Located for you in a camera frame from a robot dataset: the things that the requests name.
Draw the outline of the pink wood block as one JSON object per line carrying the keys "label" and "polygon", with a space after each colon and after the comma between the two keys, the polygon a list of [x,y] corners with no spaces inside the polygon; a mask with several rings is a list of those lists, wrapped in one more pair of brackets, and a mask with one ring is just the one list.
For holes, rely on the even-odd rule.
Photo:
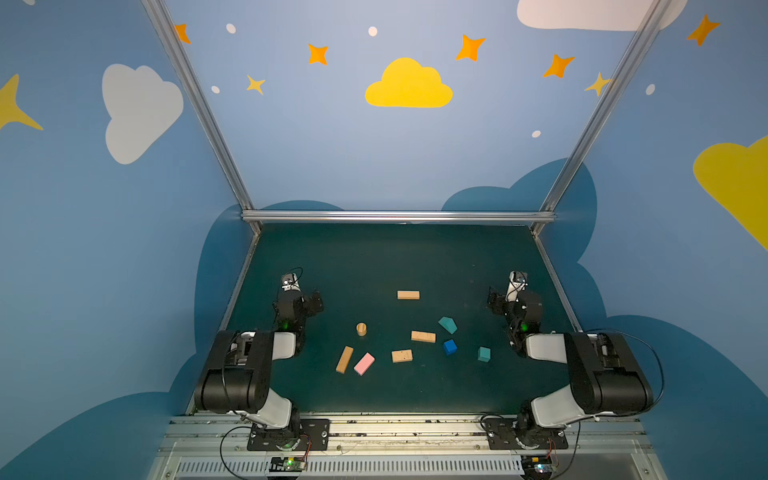
{"label": "pink wood block", "polygon": [[375,362],[375,357],[370,353],[366,353],[354,366],[354,371],[358,375],[362,376],[369,370],[369,368],[373,365],[374,362]]}

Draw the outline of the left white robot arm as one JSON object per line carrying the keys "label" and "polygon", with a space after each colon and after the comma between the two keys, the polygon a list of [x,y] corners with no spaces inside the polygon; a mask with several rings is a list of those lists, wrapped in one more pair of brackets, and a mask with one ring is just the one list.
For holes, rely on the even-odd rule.
{"label": "left white robot arm", "polygon": [[306,438],[292,401],[271,388],[273,363],[300,354],[306,322],[324,310],[319,291],[282,290],[273,303],[274,327],[217,333],[194,392],[199,410],[234,413],[252,424],[255,450],[296,449]]}

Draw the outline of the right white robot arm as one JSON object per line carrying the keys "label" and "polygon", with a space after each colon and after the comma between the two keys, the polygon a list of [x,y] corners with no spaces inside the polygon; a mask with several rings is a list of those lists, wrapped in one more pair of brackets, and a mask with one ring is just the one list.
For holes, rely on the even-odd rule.
{"label": "right white robot arm", "polygon": [[518,355],[563,364],[568,371],[564,387],[521,405],[513,426],[521,447],[538,448],[587,418],[644,413],[660,399],[624,334],[544,333],[543,305],[532,291],[501,293],[491,288],[487,304],[493,314],[504,317],[509,343]]}

